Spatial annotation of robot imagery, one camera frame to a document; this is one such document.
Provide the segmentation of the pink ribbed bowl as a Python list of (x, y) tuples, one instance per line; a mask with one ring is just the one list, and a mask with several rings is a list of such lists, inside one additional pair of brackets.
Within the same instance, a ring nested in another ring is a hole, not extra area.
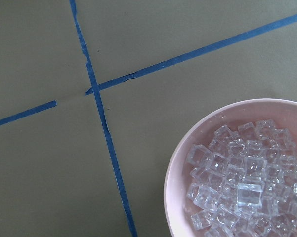
[(164, 183), (164, 207), (170, 233), (174, 237), (202, 237), (193, 229), (186, 210), (196, 211), (186, 198), (192, 182), (192, 166), (186, 156), (193, 144), (208, 145), (222, 125), (232, 130), (247, 122), (272, 119), (278, 128), (287, 128), (297, 145), (297, 102), (283, 99), (251, 99), (224, 106), (197, 122), (181, 139), (170, 159)]

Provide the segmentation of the clear ice cubes pile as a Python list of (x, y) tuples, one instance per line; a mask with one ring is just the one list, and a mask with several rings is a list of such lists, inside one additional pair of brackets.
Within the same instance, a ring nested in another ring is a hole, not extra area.
[(297, 237), (297, 146), (273, 120), (223, 125), (186, 156), (186, 211), (206, 237)]

